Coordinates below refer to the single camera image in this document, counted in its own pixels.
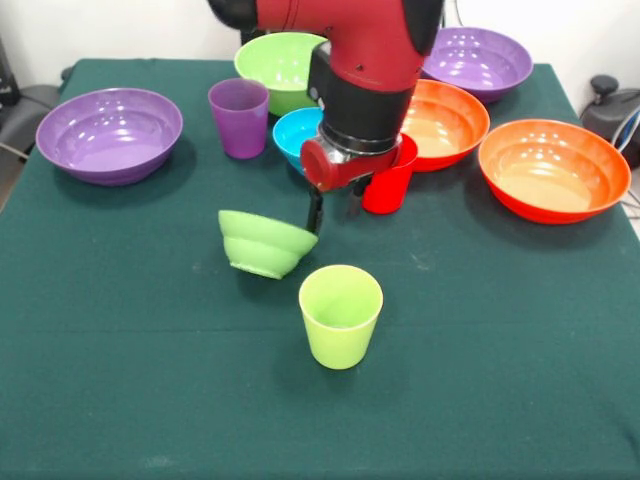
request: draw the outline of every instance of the orange-red bowl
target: orange-red bowl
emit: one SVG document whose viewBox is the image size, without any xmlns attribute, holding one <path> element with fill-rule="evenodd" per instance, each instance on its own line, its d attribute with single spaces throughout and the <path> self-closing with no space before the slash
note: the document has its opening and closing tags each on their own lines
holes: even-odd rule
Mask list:
<svg viewBox="0 0 640 480">
<path fill-rule="evenodd" d="M 415 172 L 449 167 L 476 148 L 489 131 L 489 113 L 464 90 L 435 80 L 418 80 L 402 133 L 418 145 Z"/>
<path fill-rule="evenodd" d="M 585 220 L 615 205 L 631 185 L 629 165 L 611 144 L 553 120 L 496 128 L 478 158 L 498 200 L 537 223 Z"/>
</svg>

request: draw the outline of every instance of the bowl rim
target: bowl rim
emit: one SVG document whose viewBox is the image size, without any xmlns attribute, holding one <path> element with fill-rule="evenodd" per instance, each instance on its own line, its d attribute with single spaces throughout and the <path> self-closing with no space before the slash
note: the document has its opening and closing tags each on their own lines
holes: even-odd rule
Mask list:
<svg viewBox="0 0 640 480">
<path fill-rule="evenodd" d="M 306 229 L 304 229 L 302 227 L 299 227 L 297 225 L 294 225 L 292 223 L 288 223 L 288 222 L 285 222 L 283 220 L 278 220 L 277 218 L 271 218 L 271 217 L 267 217 L 267 216 L 264 216 L 264 215 L 258 215 L 257 213 L 245 212 L 243 210 L 233 210 L 233 209 L 229 209 L 229 208 L 221 208 L 220 210 L 218 210 L 218 223 L 220 223 L 221 217 L 223 215 L 227 215 L 227 214 L 241 215 L 241 216 L 245 216 L 245 217 L 252 217 L 252 218 L 268 220 L 269 222 L 277 223 L 277 224 L 282 225 L 282 226 L 286 226 L 286 227 L 289 227 L 289 228 L 296 229 L 300 233 L 302 233 L 303 235 L 306 235 L 309 238 L 309 240 L 311 240 L 311 239 L 315 240 L 316 243 L 319 240 L 318 235 L 316 235 L 315 233 L 311 233 L 309 230 L 306 230 Z"/>
<path fill-rule="evenodd" d="M 254 81 L 259 81 L 257 79 L 255 79 L 254 77 L 250 76 L 247 74 L 246 71 L 242 71 L 242 69 L 240 69 L 238 67 L 238 59 L 247 52 L 247 50 L 249 50 L 251 48 L 251 46 L 255 46 L 257 43 L 261 43 L 261 42 L 265 42 L 265 41 L 273 41 L 274 37 L 282 37 L 282 36 L 291 36 L 291 37 L 305 37 L 305 38 L 314 38 L 317 40 L 320 40 L 317 45 L 320 45 L 321 43 L 327 42 L 328 40 L 324 37 L 321 37 L 320 35 L 316 35 L 314 33 L 308 33 L 308 32 L 274 32 L 274 33 L 269 33 L 267 35 L 261 35 L 259 37 L 256 37 L 250 41 L 248 41 L 247 43 L 245 43 L 244 45 L 242 45 L 238 51 L 235 53 L 235 55 L 233 56 L 233 67 L 236 69 L 236 72 L 238 73 L 238 75 L 242 78 L 248 78 L 250 80 L 254 80 Z M 299 87 L 288 87 L 288 88 L 283 88 L 283 87 L 278 87 L 278 88 L 274 88 L 271 87 L 268 83 L 264 83 L 264 82 L 260 82 L 263 83 L 263 85 L 265 87 L 267 87 L 270 91 L 272 92 L 282 92 L 282 93 L 299 93 L 299 92 L 304 92 L 307 90 L 307 87 L 305 86 L 304 88 L 299 88 Z"/>
<path fill-rule="evenodd" d="M 486 156 L 484 154 L 484 149 L 486 146 L 486 142 L 487 140 L 489 140 L 489 138 L 491 137 L 491 135 L 493 135 L 495 132 L 500 131 L 500 130 L 506 130 L 508 128 L 511 128 L 514 125 L 522 125 L 522 124 L 529 124 L 529 123 L 543 123 L 543 124 L 548 124 L 548 125 L 561 125 L 563 127 L 569 127 L 571 130 L 574 131 L 578 131 L 582 134 L 585 134 L 587 137 L 590 137 L 592 139 L 594 139 L 596 142 L 600 143 L 600 145 L 602 145 L 605 149 L 609 150 L 612 154 L 613 157 L 615 157 L 622 165 L 624 165 L 624 171 L 625 171 L 625 177 L 626 177 L 626 186 L 622 192 L 622 194 L 620 196 L 618 196 L 618 198 L 614 198 L 613 200 L 609 200 L 606 203 L 597 205 L 595 207 L 589 207 L 587 209 L 584 210 L 557 210 L 557 209 L 550 209 L 550 208 L 545 208 L 545 207 L 540 207 L 538 205 L 533 205 L 529 202 L 526 202 L 524 200 L 522 200 L 521 198 L 518 198 L 512 194 L 510 194 L 509 192 L 505 191 L 502 187 L 500 187 L 500 185 L 498 185 L 496 182 L 494 182 L 491 178 L 491 175 L 489 174 L 489 172 L 486 170 Z M 622 154 L 613 146 L 611 145 L 609 142 L 607 142 L 604 138 L 600 137 L 599 135 L 596 135 L 595 133 L 587 130 L 584 127 L 581 127 L 579 125 L 573 124 L 573 123 L 568 123 L 568 122 L 563 122 L 561 120 L 551 120 L 551 119 L 547 119 L 547 118 L 523 118 L 520 120 L 513 120 L 511 122 L 506 122 L 503 123 L 502 125 L 494 128 L 491 132 L 489 132 L 489 134 L 486 136 L 486 138 L 484 139 L 484 141 L 482 142 L 482 144 L 480 145 L 480 148 L 478 149 L 478 165 L 480 166 L 480 170 L 482 171 L 482 176 L 485 178 L 486 182 L 491 184 L 494 188 L 497 188 L 500 192 L 504 193 L 505 195 L 508 195 L 511 198 L 514 198 L 516 200 L 518 200 L 521 203 L 524 203 L 530 207 L 534 207 L 537 208 L 541 211 L 545 211 L 545 212 L 551 212 L 551 213 L 560 213 L 560 214 L 567 214 L 567 215 L 576 215 L 576 214 L 595 214 L 595 213 L 599 213 L 599 212 L 603 212 L 609 208 L 611 208 L 612 206 L 614 206 L 616 203 L 618 203 L 622 197 L 624 196 L 624 194 L 629 190 L 629 188 L 631 187 L 631 168 L 629 167 L 629 164 L 627 163 L 627 161 L 625 160 L 625 158 L 622 156 Z"/>
<path fill-rule="evenodd" d="M 63 107 L 70 105 L 82 98 L 86 98 L 86 97 L 91 97 L 93 95 L 97 95 L 100 93 L 113 93 L 113 92 L 136 92 L 136 93 L 144 93 L 144 94 L 149 94 L 151 96 L 157 97 L 160 100 L 162 100 L 163 102 L 165 102 L 167 105 L 169 105 L 169 107 L 171 109 L 173 109 L 175 111 L 175 113 L 178 114 L 178 124 L 177 124 L 177 128 L 176 131 L 174 132 L 174 136 L 171 139 L 171 141 L 169 142 L 168 146 L 166 148 L 164 148 L 161 152 L 159 152 L 158 154 L 154 155 L 151 158 L 146 158 L 144 161 L 141 161 L 139 163 L 136 163 L 135 165 L 129 165 L 125 168 L 119 168 L 119 169 L 114 169 L 114 170 L 104 170 L 104 171 L 95 171 L 95 170 L 85 170 L 79 167 L 73 167 L 70 165 L 66 165 L 63 164 L 61 162 L 59 162 L 58 160 L 54 160 L 51 157 L 49 157 L 49 155 L 47 155 L 45 153 L 45 151 L 41 148 L 41 140 L 40 137 L 42 135 L 42 130 L 45 128 L 46 123 L 48 121 L 50 121 L 51 117 L 53 117 L 53 115 L 57 112 L 59 112 Z M 148 90 L 146 88 L 136 88 L 136 87 L 109 87 L 109 88 L 101 88 L 98 90 L 92 90 L 90 92 L 87 93 L 83 93 L 81 95 L 76 95 L 75 97 L 70 98 L 69 100 L 65 100 L 64 102 L 58 104 L 55 106 L 55 108 L 53 110 L 51 110 L 49 113 L 47 113 L 44 118 L 40 121 L 40 124 L 38 125 L 38 128 L 36 130 L 36 147 L 38 148 L 38 151 L 42 154 L 42 156 L 44 158 L 46 158 L 49 162 L 51 162 L 53 165 L 55 165 L 56 167 L 59 167 L 63 170 L 67 170 L 69 172 L 78 172 L 78 173 L 87 173 L 87 174 L 92 174 L 92 175 L 106 175 L 106 174 L 111 174 L 111 173 L 116 173 L 116 172 L 124 172 L 127 170 L 130 170 L 132 168 L 138 168 L 141 165 L 144 165 L 146 163 L 152 162 L 153 160 L 155 160 L 156 158 L 167 154 L 169 151 L 171 151 L 173 149 L 173 147 L 175 146 L 175 144 L 177 143 L 177 141 L 180 139 L 180 136 L 182 135 L 182 130 L 184 129 L 184 118 L 182 116 L 182 112 L 180 111 L 180 109 L 178 108 L 178 106 L 169 98 L 165 97 L 164 95 L 155 92 L 153 90 Z"/>
<path fill-rule="evenodd" d="M 476 107 L 480 107 L 480 110 L 482 112 L 484 112 L 483 118 L 486 121 L 486 125 L 485 125 L 485 128 L 483 128 L 482 135 L 480 135 L 478 137 L 478 139 L 475 140 L 474 142 L 472 142 L 468 147 L 462 148 L 456 153 L 452 153 L 452 154 L 449 154 L 449 155 L 439 155 L 437 157 L 424 157 L 424 156 L 420 156 L 418 154 L 418 157 L 417 157 L 418 159 L 421 159 L 421 160 L 437 160 L 437 159 L 442 159 L 442 158 L 449 158 L 449 157 L 452 157 L 454 155 L 459 155 L 459 154 L 465 153 L 465 152 L 470 152 L 471 150 L 474 150 L 475 148 L 477 148 L 478 145 L 480 145 L 485 140 L 485 138 L 487 138 L 487 135 L 489 134 L 489 130 L 491 130 L 491 115 L 489 115 L 489 110 L 487 110 L 487 107 L 484 105 L 484 103 L 482 103 L 478 98 L 476 98 L 474 95 L 472 95 L 471 93 L 466 91 L 464 88 L 458 87 L 456 85 L 452 85 L 450 83 L 441 82 L 440 80 L 432 80 L 432 79 L 429 79 L 429 78 L 421 78 L 416 83 L 416 87 L 420 83 L 426 84 L 426 85 L 438 86 L 439 88 L 449 89 L 449 90 L 455 91 L 456 93 L 459 93 L 465 99 L 467 99 L 471 103 L 473 103 Z"/>
<path fill-rule="evenodd" d="M 278 132 L 283 128 L 284 122 L 283 120 L 287 119 L 287 117 L 293 117 L 294 114 L 296 113 L 301 113 L 303 111 L 309 111 L 309 110 L 314 110 L 314 111 L 320 111 L 320 121 L 322 121 L 322 109 L 320 107 L 304 107 L 304 108 L 298 108 L 297 110 L 293 110 L 289 113 L 287 113 L 286 115 L 280 117 L 278 119 L 278 121 L 275 123 L 275 125 L 273 126 L 273 131 L 271 132 L 271 136 L 273 137 L 273 141 L 276 144 L 276 147 L 278 147 L 278 149 L 280 149 L 282 152 L 284 152 L 287 155 L 291 155 L 292 157 L 296 157 L 298 160 L 300 160 L 300 154 L 296 154 L 293 153 L 291 150 L 288 150 L 286 148 L 284 148 L 282 146 L 282 144 L 278 141 L 278 137 L 277 134 Z"/>
<path fill-rule="evenodd" d="M 518 78 L 517 80 L 508 83 L 506 85 L 501 85 L 500 87 L 459 87 L 459 88 L 463 88 L 464 90 L 470 91 L 470 92 L 482 92 L 482 93 L 488 93 L 488 92 L 502 92 L 502 91 L 507 91 L 507 90 L 511 90 L 515 87 L 517 87 L 518 85 L 524 83 L 524 81 L 529 78 L 531 76 L 531 74 L 533 73 L 533 68 L 534 68 L 534 63 L 533 63 L 533 58 L 531 56 L 531 53 L 529 52 L 529 50 L 527 50 L 524 45 L 522 45 L 520 42 L 518 42 L 517 40 L 515 40 L 514 38 L 505 35 L 504 33 L 501 32 L 497 32 L 495 30 L 491 30 L 489 28 L 480 28 L 480 27 L 465 27 L 465 26 L 452 26 L 452 27 L 445 27 L 445 28 L 441 28 L 440 32 L 449 32 L 449 31 L 454 31 L 454 30 L 464 30 L 464 31 L 475 31 L 475 32 L 483 32 L 483 33 L 490 33 L 492 35 L 495 35 L 497 37 L 502 37 L 502 39 L 506 40 L 507 42 L 515 45 L 517 48 L 519 48 L 526 56 L 527 59 L 527 68 L 526 68 L 526 73 L 521 77 Z M 438 47 L 438 39 L 436 36 L 436 41 L 434 43 L 433 46 L 433 50 L 432 50 L 432 54 L 433 52 L 438 51 L 440 48 Z M 433 73 L 433 71 L 428 68 L 429 65 L 429 60 L 432 57 L 432 54 L 429 55 L 429 57 L 427 57 L 427 59 L 425 60 L 424 64 L 422 65 L 422 71 L 424 73 L 426 73 L 427 75 L 429 75 L 430 77 L 432 77 L 435 80 L 438 80 L 440 82 L 443 83 L 448 83 L 450 85 L 453 85 L 451 82 L 449 81 L 445 81 L 442 79 L 441 76 L 435 75 Z"/>
</svg>

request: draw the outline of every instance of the green cup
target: green cup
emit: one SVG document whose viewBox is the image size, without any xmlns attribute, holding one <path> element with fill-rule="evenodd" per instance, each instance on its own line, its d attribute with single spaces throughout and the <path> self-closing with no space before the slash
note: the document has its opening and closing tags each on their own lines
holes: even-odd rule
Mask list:
<svg viewBox="0 0 640 480">
<path fill-rule="evenodd" d="M 357 267 L 331 265 L 309 275 L 298 300 L 318 363 L 334 370 L 359 363 L 367 353 L 382 299 L 376 279 Z"/>
</svg>

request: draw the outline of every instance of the green bowl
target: green bowl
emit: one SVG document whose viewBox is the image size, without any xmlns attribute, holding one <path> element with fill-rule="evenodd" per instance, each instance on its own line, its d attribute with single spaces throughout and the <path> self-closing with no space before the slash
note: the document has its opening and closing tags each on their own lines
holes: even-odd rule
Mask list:
<svg viewBox="0 0 640 480">
<path fill-rule="evenodd" d="M 254 38 L 238 50 L 238 75 L 269 89 L 269 111 L 283 116 L 317 104 L 307 96 L 311 52 L 325 38 L 310 33 L 270 33 Z"/>
<path fill-rule="evenodd" d="M 232 267 L 280 280 L 318 243 L 302 228 L 251 213 L 220 210 L 224 251 Z"/>
</svg>

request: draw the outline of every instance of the purple cup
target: purple cup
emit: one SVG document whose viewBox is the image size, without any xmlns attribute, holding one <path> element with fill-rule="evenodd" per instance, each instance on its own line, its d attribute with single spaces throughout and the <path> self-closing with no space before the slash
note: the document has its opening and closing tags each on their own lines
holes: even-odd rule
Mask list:
<svg viewBox="0 0 640 480">
<path fill-rule="evenodd" d="M 209 90 L 209 105 L 227 155 L 246 160 L 262 153 L 269 117 L 264 85 L 244 78 L 223 80 Z"/>
</svg>

